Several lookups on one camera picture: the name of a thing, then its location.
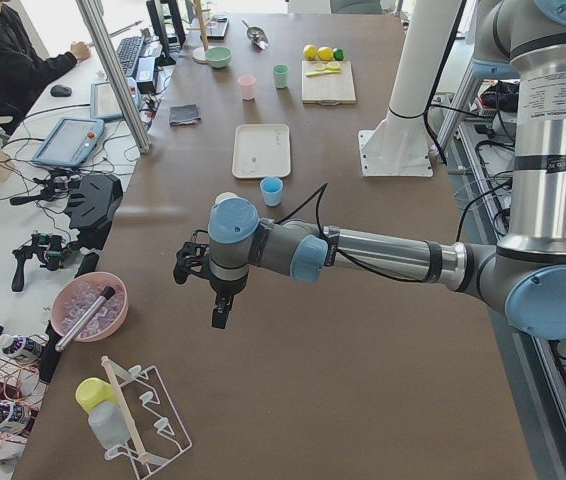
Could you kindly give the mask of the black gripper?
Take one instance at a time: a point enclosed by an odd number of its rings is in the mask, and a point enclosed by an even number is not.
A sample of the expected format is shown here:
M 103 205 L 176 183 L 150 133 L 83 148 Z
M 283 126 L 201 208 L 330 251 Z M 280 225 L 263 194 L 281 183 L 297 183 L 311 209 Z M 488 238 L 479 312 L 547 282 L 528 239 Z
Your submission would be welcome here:
M 233 306 L 234 296 L 246 286 L 246 278 L 236 280 L 223 280 L 214 277 L 210 285 L 216 293 L 215 305 L 212 313 L 212 326 L 225 329 Z

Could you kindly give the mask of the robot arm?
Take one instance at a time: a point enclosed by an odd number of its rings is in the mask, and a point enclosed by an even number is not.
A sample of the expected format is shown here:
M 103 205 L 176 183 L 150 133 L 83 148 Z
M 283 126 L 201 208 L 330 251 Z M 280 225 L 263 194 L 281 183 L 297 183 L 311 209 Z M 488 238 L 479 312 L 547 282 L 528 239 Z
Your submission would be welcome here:
M 343 47 L 351 56 L 357 101 L 320 107 L 301 102 L 301 50 L 307 43 Z M 327 191 L 319 218 L 326 223 L 384 235 L 450 242 L 459 208 L 447 173 L 431 178 L 370 177 L 361 173 L 355 136 L 377 121 L 390 96 L 401 55 L 398 22 L 381 15 L 234 15 L 227 42 L 234 57 L 230 71 L 257 77 L 252 101 L 217 75 L 212 90 L 218 116 L 204 120 L 218 140 L 207 156 L 206 181 L 213 193 L 233 190 L 258 199 L 252 181 L 233 180 L 230 143 L 238 123 L 285 123 L 292 141 L 292 172 L 280 217 L 311 214 L 305 199 L 317 187 Z M 211 325 L 213 292 L 207 285 L 184 288 L 177 300 L 182 321 L 195 336 L 222 346 L 296 347 L 307 350 L 365 349 L 420 342 L 482 344 L 512 334 L 500 316 L 477 300 L 442 286 L 400 283 L 353 266 L 329 268 L 314 284 L 254 269 L 225 329 Z

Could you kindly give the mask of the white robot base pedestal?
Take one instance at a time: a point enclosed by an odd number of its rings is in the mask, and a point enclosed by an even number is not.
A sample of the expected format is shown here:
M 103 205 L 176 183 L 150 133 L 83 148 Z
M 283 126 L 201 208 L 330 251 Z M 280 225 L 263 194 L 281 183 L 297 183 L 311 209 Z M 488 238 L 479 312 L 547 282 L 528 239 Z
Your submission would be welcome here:
M 425 121 L 465 2 L 418 1 L 407 29 L 385 119 L 359 132 L 366 177 L 431 177 Z

